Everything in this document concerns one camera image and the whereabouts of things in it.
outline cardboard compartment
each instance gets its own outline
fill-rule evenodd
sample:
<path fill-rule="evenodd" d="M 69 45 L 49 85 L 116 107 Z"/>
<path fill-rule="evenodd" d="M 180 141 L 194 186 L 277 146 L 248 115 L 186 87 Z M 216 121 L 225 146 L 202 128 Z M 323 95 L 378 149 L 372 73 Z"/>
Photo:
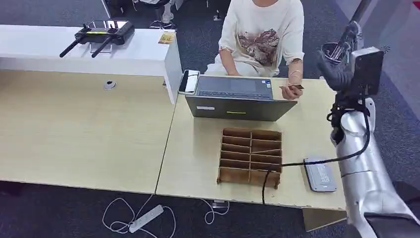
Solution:
<path fill-rule="evenodd" d="M 281 172 L 281 167 L 279 167 L 278 164 L 251 163 L 251 170 L 270 170 L 272 172 Z"/>
<path fill-rule="evenodd" d="M 233 137 L 241 137 L 241 138 L 251 139 L 251 130 L 244 129 L 244 128 L 228 127 L 228 128 L 223 129 L 222 134 L 225 135 L 225 136 L 233 136 Z"/>
<path fill-rule="evenodd" d="M 222 143 L 231 145 L 251 146 L 251 139 L 239 138 L 233 136 L 223 136 Z"/>
<path fill-rule="evenodd" d="M 221 159 L 227 160 L 239 160 L 239 161 L 250 161 L 250 154 L 245 153 L 238 153 L 238 152 L 229 152 L 229 151 L 221 151 L 220 152 Z"/>
<path fill-rule="evenodd" d="M 252 139 L 281 141 L 281 133 L 271 130 L 253 130 Z"/>
<path fill-rule="evenodd" d="M 222 151 L 231 151 L 231 152 L 240 152 L 240 153 L 249 154 L 251 152 L 251 148 L 249 146 L 231 145 L 231 144 L 222 143 Z"/>
<path fill-rule="evenodd" d="M 281 133 L 246 128 L 223 129 L 217 183 L 236 182 L 277 188 L 282 163 Z"/>
<path fill-rule="evenodd" d="M 220 182 L 248 183 L 249 180 L 250 180 L 249 170 L 219 168 L 219 177 L 217 178 L 217 183 L 220 183 Z"/>
<path fill-rule="evenodd" d="M 234 169 L 249 169 L 248 161 L 226 160 L 220 159 L 220 167 Z"/>
<path fill-rule="evenodd" d="M 251 170 L 250 183 L 262 186 L 264 183 L 266 174 L 267 174 L 266 171 Z M 275 189 L 277 189 L 279 183 L 280 183 L 280 173 L 270 173 L 268 174 L 267 182 L 265 183 L 265 186 L 274 187 Z"/>
<path fill-rule="evenodd" d="M 281 157 L 252 154 L 251 155 L 251 162 L 260 162 L 260 163 L 269 163 L 269 164 L 281 165 Z"/>
<path fill-rule="evenodd" d="M 257 153 L 261 151 L 281 149 L 280 141 L 272 140 L 252 140 L 251 141 L 251 153 Z"/>
<path fill-rule="evenodd" d="M 282 157 L 281 149 L 263 150 L 263 151 L 253 152 L 253 155 L 270 155 L 270 156 Z"/>

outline yellow label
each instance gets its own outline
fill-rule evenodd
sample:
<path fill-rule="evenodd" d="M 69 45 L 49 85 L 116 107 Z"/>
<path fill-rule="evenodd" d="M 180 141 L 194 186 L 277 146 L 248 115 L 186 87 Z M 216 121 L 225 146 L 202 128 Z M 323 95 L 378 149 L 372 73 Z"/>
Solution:
<path fill-rule="evenodd" d="M 166 44 L 169 45 L 172 43 L 173 39 L 175 38 L 174 32 L 167 32 L 165 31 L 159 39 L 159 44 Z"/>
<path fill-rule="evenodd" d="M 230 112 L 230 111 L 227 111 L 226 113 L 229 113 L 229 114 L 246 114 L 246 112 Z"/>
<path fill-rule="evenodd" d="M 102 32 L 102 31 L 88 31 L 88 32 L 86 32 L 86 34 L 106 34 L 106 32 Z"/>

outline white cable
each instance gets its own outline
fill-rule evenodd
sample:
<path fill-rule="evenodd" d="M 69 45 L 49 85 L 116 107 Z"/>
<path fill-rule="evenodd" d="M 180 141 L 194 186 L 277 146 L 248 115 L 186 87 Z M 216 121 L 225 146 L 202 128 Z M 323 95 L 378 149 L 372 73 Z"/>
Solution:
<path fill-rule="evenodd" d="M 229 201 L 227 201 L 227 209 L 226 209 L 226 211 L 225 212 L 215 212 L 214 211 L 214 209 L 213 209 L 213 207 L 210 205 L 210 203 L 209 202 L 207 202 L 206 200 L 204 200 L 204 199 L 201 199 L 203 202 L 205 202 L 208 206 L 209 206 L 209 208 L 210 208 L 210 210 L 211 211 L 209 211 L 209 212 L 207 212 L 205 215 L 204 215 L 204 221 L 207 223 L 207 225 L 211 225 L 213 222 L 214 222 L 214 217 L 215 217 L 215 214 L 218 214 L 218 215 L 221 215 L 221 216 L 223 216 L 223 215 L 226 215 L 226 213 L 229 211 L 229 207 L 230 207 L 230 203 L 229 203 Z M 207 215 L 208 214 L 213 214 L 213 218 L 212 218 L 212 220 L 211 220 L 211 222 L 208 222 L 207 221 Z"/>
<path fill-rule="evenodd" d="M 142 205 L 142 207 L 140 208 L 140 210 L 137 212 L 137 214 L 135 215 L 134 214 L 134 210 L 133 210 L 133 208 L 131 208 L 131 206 L 130 205 L 128 205 L 128 203 L 123 199 L 123 198 L 116 198 L 116 199 L 114 199 L 106 208 L 105 208 L 105 211 L 104 211 L 104 215 L 102 216 L 102 224 L 106 227 L 106 228 L 108 228 L 110 231 L 112 231 L 112 232 L 117 232 L 117 233 L 120 233 L 120 234 L 125 234 L 125 233 L 127 233 L 128 232 L 128 230 L 129 230 L 129 228 L 130 228 L 130 225 L 137 219 L 137 217 L 140 215 L 140 212 L 142 211 L 142 209 L 144 208 L 144 206 L 148 203 L 148 201 L 151 199 L 153 197 L 153 194 L 152 195 L 150 195 L 150 197 L 147 199 L 147 201 Z M 122 221 L 115 221 L 115 222 L 112 222 L 111 223 L 111 225 L 107 225 L 106 223 L 105 223 L 105 215 L 106 215 L 106 212 L 108 211 L 108 208 L 113 204 L 113 203 L 115 203 L 116 201 L 118 201 L 118 200 L 122 200 L 124 203 L 125 203 L 125 205 L 127 205 L 127 207 L 128 208 L 130 208 L 130 210 L 131 210 L 131 213 L 133 213 L 133 218 L 131 219 L 131 221 L 129 222 L 129 223 L 125 223 L 125 222 L 122 222 Z M 175 219 L 175 214 L 173 213 L 173 210 L 170 208 L 170 207 L 166 207 L 166 206 L 163 206 L 162 208 L 166 208 L 166 209 L 168 209 L 171 213 L 172 213 L 172 217 L 173 217 L 173 231 L 172 231 L 172 234 L 170 235 L 170 237 L 169 238 L 172 238 L 173 237 L 173 235 L 175 234 L 175 230 L 176 230 L 176 219 Z M 112 228 L 112 226 L 114 225 L 114 224 L 120 224 L 120 225 L 123 225 L 123 227 L 121 227 L 121 228 L 119 228 L 119 229 L 113 229 Z M 151 236 L 153 236 L 154 238 L 157 238 L 157 236 L 155 236 L 153 233 L 151 233 L 151 232 L 149 232 L 149 231 L 147 231 L 147 230 L 145 230 L 145 229 L 143 229 L 143 228 L 140 228 L 139 230 L 141 230 L 141 231 L 144 231 L 144 232 L 146 232 L 147 234 L 149 234 L 149 235 L 151 235 Z"/>

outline power strip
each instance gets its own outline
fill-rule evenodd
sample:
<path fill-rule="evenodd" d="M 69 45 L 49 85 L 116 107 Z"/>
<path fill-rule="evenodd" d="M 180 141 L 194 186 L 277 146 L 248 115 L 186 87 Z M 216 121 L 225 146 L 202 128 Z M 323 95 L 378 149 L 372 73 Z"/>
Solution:
<path fill-rule="evenodd" d="M 131 233 L 136 232 L 138 229 L 145 226 L 147 223 L 149 223 L 154 218 L 158 217 L 160 214 L 163 213 L 163 207 L 162 205 L 156 206 L 154 209 L 150 210 L 145 215 L 141 216 L 139 219 L 135 220 L 128 229 Z"/>

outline power cord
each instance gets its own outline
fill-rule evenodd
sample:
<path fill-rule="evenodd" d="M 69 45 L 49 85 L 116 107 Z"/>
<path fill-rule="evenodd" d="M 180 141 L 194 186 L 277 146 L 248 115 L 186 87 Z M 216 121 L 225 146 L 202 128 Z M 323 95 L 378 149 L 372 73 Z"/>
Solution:
<path fill-rule="evenodd" d="M 363 97 L 362 98 L 362 105 L 364 107 L 366 107 L 366 100 Z M 331 162 L 337 162 L 337 161 L 343 161 L 343 160 L 347 160 L 350 159 L 354 156 L 358 156 L 361 155 L 369 146 L 369 141 L 370 141 L 370 127 L 369 127 L 369 120 L 368 120 L 368 116 L 366 113 L 363 114 L 365 117 L 365 125 L 366 125 L 366 142 L 363 146 L 363 148 L 353 154 L 350 155 L 346 155 L 346 156 L 342 156 L 342 157 L 338 157 L 335 159 L 329 159 L 329 160 L 320 160 L 320 161 L 313 161 L 313 162 L 302 162 L 302 163 L 288 163 L 288 164 L 282 164 L 279 166 L 276 166 L 277 168 L 280 167 L 288 167 L 288 166 L 305 166 L 305 165 L 317 165 L 317 164 L 326 164 L 326 163 L 331 163 Z M 264 178 L 264 183 L 262 184 L 262 204 L 265 205 L 265 195 L 264 195 L 264 191 L 265 191 L 265 184 L 267 183 L 267 178 L 268 175 L 270 174 L 270 172 L 272 172 L 272 170 L 268 170 L 267 173 L 265 174 L 265 178 Z"/>
<path fill-rule="evenodd" d="M 210 205 L 210 203 L 209 202 L 207 202 L 206 200 L 204 200 L 204 199 L 201 199 L 203 202 L 205 202 L 206 204 L 207 204 L 207 206 L 209 206 L 209 208 L 210 208 L 210 211 L 209 212 L 207 212 L 205 215 L 204 215 L 204 221 L 206 222 L 206 224 L 207 225 L 211 225 L 213 222 L 214 222 L 214 217 L 215 217 L 215 214 L 218 214 L 218 215 L 221 215 L 221 216 L 223 216 L 223 215 L 226 215 L 227 214 L 227 212 L 229 212 L 229 208 L 230 208 L 230 203 L 229 203 L 229 201 L 227 201 L 227 209 L 226 209 L 226 211 L 225 212 L 215 212 L 214 211 L 214 209 L 213 209 L 213 207 Z M 211 222 L 209 222 L 208 220 L 207 220 L 207 215 L 209 215 L 209 214 L 212 214 L 213 215 L 213 218 L 211 219 Z"/>
<path fill-rule="evenodd" d="M 140 212 L 142 211 L 142 209 L 144 208 L 144 206 L 149 202 L 149 200 L 151 199 L 153 197 L 153 194 L 152 195 L 150 195 L 150 197 L 147 199 L 147 201 L 142 205 L 142 207 L 140 208 L 140 210 L 137 212 L 137 214 L 135 215 L 134 214 L 134 210 L 133 210 L 133 208 L 131 208 L 131 206 L 130 205 L 128 205 L 128 203 L 123 199 L 123 198 L 116 198 L 116 199 L 114 199 L 106 208 L 105 208 L 105 211 L 104 211 L 104 215 L 102 216 L 102 224 L 106 227 L 106 228 L 108 228 L 108 230 L 110 230 L 110 231 L 112 231 L 112 232 L 116 232 L 116 233 L 120 233 L 120 234 L 125 234 L 125 233 L 127 233 L 128 232 L 128 230 L 129 230 L 129 228 L 130 228 L 130 225 L 131 224 L 133 224 L 133 222 L 135 221 L 135 220 L 137 220 L 137 218 L 138 218 L 138 216 L 140 215 Z M 111 225 L 107 225 L 106 223 L 105 223 L 105 215 L 106 215 L 106 212 L 108 211 L 108 208 L 113 204 L 113 203 L 115 203 L 116 201 L 119 201 L 119 200 L 121 200 L 121 201 L 123 201 L 124 203 L 125 203 L 125 205 L 127 205 L 127 207 L 128 208 L 130 208 L 130 210 L 131 210 L 131 213 L 133 213 L 133 218 L 131 219 L 131 221 L 129 222 L 129 223 L 126 223 L 126 222 L 122 222 L 122 221 L 114 221 L 114 222 L 112 222 L 111 223 Z M 172 213 L 172 217 L 173 217 L 173 232 L 172 232 L 172 234 L 170 235 L 170 237 L 169 238 L 172 238 L 173 237 L 173 235 L 175 234 L 175 230 L 176 230 L 176 219 L 175 219 L 175 214 L 173 213 L 173 210 L 170 208 L 170 207 L 167 207 L 167 206 L 162 206 L 162 208 L 166 208 L 166 209 L 168 209 L 171 213 Z M 121 228 L 119 228 L 119 229 L 114 229 L 114 228 L 112 228 L 112 226 L 114 226 L 114 224 L 119 224 L 119 225 L 122 225 L 122 227 Z M 147 230 L 145 230 L 145 229 L 143 229 L 143 228 L 140 228 L 139 229 L 140 231 L 143 231 L 143 232 L 146 232 L 147 234 L 149 234 L 149 235 L 151 235 L 151 236 L 153 236 L 154 238 L 157 238 L 157 236 L 155 236 L 153 233 L 151 233 L 151 232 L 149 232 L 149 231 L 147 231 Z"/>

